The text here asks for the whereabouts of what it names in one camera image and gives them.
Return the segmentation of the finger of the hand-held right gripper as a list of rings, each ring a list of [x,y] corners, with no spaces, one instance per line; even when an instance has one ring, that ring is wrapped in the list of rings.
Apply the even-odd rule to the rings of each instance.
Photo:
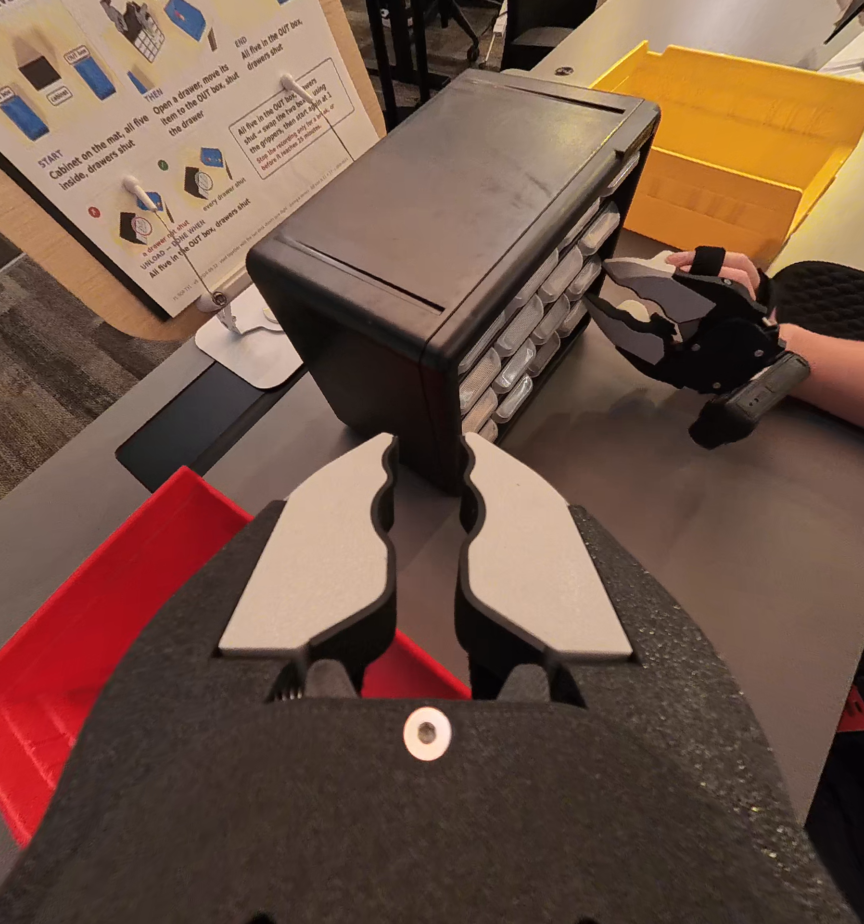
[[[650,365],[665,357],[667,317],[653,303],[632,297],[612,305],[596,296],[591,301],[591,316],[619,351]]]
[[[616,285],[651,301],[676,301],[692,295],[677,268],[667,262],[665,255],[653,259],[614,257],[602,261],[608,278]]]

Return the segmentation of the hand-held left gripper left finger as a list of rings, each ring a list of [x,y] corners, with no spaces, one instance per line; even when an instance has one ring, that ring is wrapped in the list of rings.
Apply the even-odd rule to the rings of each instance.
[[[390,530],[399,442],[381,433],[286,499],[218,651],[303,664],[375,661],[396,629]]]

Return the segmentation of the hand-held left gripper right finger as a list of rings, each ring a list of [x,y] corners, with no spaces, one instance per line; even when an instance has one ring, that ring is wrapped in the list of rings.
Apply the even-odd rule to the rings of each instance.
[[[618,663],[633,645],[566,499],[482,436],[461,439],[457,636],[485,665]]]

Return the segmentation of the yellow plastic bin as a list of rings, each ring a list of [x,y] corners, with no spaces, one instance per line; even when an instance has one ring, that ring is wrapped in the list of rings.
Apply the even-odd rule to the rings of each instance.
[[[864,134],[864,80],[647,41],[590,84],[658,104],[626,229],[768,264]]]

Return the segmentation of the black drawer cabinet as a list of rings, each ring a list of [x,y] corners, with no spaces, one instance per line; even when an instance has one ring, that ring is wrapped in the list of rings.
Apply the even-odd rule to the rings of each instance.
[[[660,126],[658,104],[469,71],[332,179],[249,252],[246,267],[336,417],[392,433],[442,491],[462,477],[458,364],[612,178],[627,212]],[[499,433],[589,327],[587,315]]]

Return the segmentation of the red plastic bin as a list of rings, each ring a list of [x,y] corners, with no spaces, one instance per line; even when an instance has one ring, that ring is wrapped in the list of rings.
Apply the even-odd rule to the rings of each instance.
[[[251,521],[180,468],[0,648],[0,825],[29,844],[103,688],[151,619]]]

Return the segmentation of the person's right forearm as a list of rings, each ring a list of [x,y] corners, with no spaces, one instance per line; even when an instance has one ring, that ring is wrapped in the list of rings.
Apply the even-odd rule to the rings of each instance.
[[[787,348],[810,367],[792,396],[864,430],[864,342],[814,333],[782,324]]]

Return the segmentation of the person's right hand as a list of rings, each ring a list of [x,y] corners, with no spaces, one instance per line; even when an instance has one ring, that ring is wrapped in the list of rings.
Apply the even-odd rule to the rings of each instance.
[[[761,306],[775,311],[773,282],[743,253],[701,246],[669,253],[665,262],[678,271],[716,275],[743,285]]]

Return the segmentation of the black ribbed pad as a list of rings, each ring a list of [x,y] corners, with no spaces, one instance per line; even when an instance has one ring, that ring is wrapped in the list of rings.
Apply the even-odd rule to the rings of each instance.
[[[819,260],[793,263],[766,285],[782,325],[864,342],[864,271]]]

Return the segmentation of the black flat desk mat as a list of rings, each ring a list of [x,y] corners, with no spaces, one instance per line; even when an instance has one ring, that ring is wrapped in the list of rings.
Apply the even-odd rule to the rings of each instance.
[[[151,411],[114,458],[149,492],[188,468],[240,499],[247,479],[313,456],[316,450],[304,448],[307,433],[321,442],[338,430],[306,368],[261,389],[213,361]]]

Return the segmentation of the white stand base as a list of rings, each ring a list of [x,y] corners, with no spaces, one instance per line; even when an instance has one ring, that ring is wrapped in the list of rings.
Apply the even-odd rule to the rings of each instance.
[[[254,284],[232,297],[220,291],[202,295],[196,306],[210,319],[195,333],[195,345],[247,384],[266,391],[304,370]]]

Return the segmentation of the black office chair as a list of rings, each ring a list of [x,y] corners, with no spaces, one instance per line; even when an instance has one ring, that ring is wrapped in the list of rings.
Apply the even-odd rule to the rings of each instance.
[[[426,28],[432,19],[444,29],[457,25],[470,40],[466,62],[482,62],[481,35],[473,28],[461,6],[453,1],[367,1],[368,29],[373,58],[366,69],[377,80],[381,112],[387,130],[397,127],[407,115],[430,101],[434,93],[444,90],[451,77],[431,69]],[[396,85],[417,89],[418,102],[412,107],[398,104]]]

